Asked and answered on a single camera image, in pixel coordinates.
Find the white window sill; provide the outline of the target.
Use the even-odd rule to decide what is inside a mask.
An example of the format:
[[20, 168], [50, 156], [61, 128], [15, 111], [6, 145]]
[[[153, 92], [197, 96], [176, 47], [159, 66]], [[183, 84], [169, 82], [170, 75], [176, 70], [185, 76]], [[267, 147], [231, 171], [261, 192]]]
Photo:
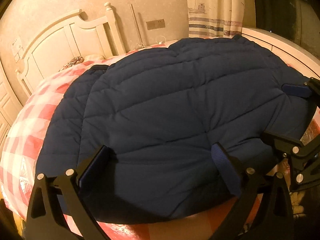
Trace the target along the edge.
[[242, 28], [243, 37], [269, 49], [288, 66], [307, 77], [319, 79], [319, 59], [299, 45], [269, 31], [258, 28]]

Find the dark window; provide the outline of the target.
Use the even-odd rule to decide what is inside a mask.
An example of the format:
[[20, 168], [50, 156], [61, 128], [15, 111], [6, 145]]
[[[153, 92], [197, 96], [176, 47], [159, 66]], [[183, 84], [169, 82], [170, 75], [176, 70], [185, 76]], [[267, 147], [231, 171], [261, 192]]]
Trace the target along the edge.
[[256, 26], [319, 58], [319, 16], [312, 0], [254, 0]]

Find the nautical print striped curtain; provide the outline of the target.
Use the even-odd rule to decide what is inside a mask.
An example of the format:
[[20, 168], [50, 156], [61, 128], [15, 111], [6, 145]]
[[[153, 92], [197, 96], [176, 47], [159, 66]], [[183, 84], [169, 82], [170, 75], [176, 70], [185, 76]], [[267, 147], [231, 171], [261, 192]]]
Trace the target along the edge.
[[240, 35], [245, 0], [187, 0], [189, 37], [231, 38]]

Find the patterned colourful pillow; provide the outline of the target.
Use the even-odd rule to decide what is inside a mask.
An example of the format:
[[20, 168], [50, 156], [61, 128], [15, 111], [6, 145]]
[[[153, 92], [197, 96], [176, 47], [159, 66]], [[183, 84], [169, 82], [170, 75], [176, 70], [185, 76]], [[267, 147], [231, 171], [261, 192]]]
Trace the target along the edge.
[[84, 61], [84, 58], [81, 56], [77, 56], [73, 59], [71, 59], [69, 62], [67, 62], [66, 64], [63, 65], [63, 67], [59, 70], [59, 71], [63, 71], [65, 69], [68, 69], [74, 65], [80, 64]]

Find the cream floral pillow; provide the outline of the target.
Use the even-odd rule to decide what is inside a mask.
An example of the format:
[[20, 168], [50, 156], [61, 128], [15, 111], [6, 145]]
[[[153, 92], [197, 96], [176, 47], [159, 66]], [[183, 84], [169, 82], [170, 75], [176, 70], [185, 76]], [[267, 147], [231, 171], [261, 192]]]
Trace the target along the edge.
[[84, 61], [98, 61], [98, 60], [104, 60], [104, 59], [105, 57], [99, 54], [91, 54], [84, 57]]

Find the white lamp with pole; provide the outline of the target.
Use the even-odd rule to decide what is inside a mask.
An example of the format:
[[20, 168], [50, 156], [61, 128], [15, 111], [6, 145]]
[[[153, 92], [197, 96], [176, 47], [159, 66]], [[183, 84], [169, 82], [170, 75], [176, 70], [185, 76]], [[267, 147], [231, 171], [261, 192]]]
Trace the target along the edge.
[[140, 49], [146, 48], [146, 45], [144, 44], [142, 36], [141, 36], [141, 33], [140, 33], [140, 29], [139, 29], [139, 25], [138, 25], [138, 21], [137, 21], [137, 17], [136, 17], [136, 14], [135, 14], [135, 10], [134, 10], [133, 4], [130, 4], [130, 11], [131, 11], [131, 15], [132, 15], [132, 18], [133, 18], [133, 22], [134, 22], [136, 33], [137, 33], [138, 40], [139, 40], [138, 46], [139, 46]]

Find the white wooden headboard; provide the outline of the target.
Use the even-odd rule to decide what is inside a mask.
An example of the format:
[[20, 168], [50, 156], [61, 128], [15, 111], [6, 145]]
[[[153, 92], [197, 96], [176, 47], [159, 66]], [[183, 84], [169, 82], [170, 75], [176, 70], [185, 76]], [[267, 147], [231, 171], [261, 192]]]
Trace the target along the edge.
[[105, 15], [92, 21], [81, 18], [81, 9], [62, 15], [19, 52], [24, 67], [15, 72], [27, 96], [75, 57], [98, 54], [108, 59], [126, 52], [114, 9], [109, 2], [104, 6]]

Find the grey wall socket panel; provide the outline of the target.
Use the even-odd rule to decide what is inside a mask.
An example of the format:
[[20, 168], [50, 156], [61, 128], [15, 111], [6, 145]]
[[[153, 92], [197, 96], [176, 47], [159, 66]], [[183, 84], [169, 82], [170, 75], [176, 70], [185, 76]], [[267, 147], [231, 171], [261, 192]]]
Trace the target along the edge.
[[148, 22], [146, 22], [146, 28], [147, 28], [147, 30], [155, 30], [155, 29], [165, 28], [165, 21], [164, 21], [164, 19], [148, 21]]

